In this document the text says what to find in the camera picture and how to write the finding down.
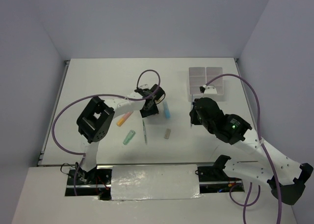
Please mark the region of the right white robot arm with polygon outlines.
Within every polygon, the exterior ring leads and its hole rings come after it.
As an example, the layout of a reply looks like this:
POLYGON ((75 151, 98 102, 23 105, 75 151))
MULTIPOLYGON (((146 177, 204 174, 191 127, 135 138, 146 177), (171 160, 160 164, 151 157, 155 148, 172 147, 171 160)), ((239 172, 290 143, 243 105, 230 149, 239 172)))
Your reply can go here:
POLYGON ((302 196, 314 170, 310 164, 296 162, 267 141, 259 140, 257 131, 248 122, 236 114, 223 113, 210 98, 196 99, 189 115, 193 125, 204 126, 220 141, 244 151, 260 164, 255 167, 220 155, 212 165, 216 179, 237 177, 269 186, 272 195, 287 205, 294 205, 302 196))

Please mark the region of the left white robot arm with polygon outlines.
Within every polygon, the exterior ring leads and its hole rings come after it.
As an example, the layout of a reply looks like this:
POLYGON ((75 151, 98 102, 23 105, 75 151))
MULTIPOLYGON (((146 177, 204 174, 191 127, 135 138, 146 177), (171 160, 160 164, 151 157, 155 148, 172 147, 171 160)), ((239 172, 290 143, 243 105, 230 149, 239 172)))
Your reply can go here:
POLYGON ((164 96, 165 91, 155 84, 151 88, 137 88, 122 98, 93 97, 77 119, 84 149, 83 162, 76 163, 77 178, 85 184, 95 181, 99 142, 107 135, 114 118, 133 111, 140 111, 142 118, 158 114, 157 103, 164 96))

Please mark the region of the green pen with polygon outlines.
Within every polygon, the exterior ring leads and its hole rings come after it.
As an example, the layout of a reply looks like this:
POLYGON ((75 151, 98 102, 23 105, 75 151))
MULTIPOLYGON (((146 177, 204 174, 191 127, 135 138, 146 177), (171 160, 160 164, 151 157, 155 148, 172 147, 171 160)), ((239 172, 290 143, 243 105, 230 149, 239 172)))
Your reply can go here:
POLYGON ((145 144, 147 145, 148 144, 148 140, 147 140, 147 132, 146 132, 146 126, 145 126, 144 120, 142 120, 142 126, 143 126, 144 141, 145 141, 145 144))

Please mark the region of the blue pen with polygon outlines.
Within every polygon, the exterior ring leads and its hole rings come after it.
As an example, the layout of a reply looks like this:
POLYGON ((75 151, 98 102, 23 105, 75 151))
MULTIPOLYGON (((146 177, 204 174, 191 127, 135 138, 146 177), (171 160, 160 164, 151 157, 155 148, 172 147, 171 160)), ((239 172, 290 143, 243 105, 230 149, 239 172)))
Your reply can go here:
POLYGON ((191 109, 190 109, 190 113, 189 113, 189 116, 190 116, 190 127, 192 128, 192 117, 191 117, 191 112, 193 110, 193 94, 191 94, 191 109))

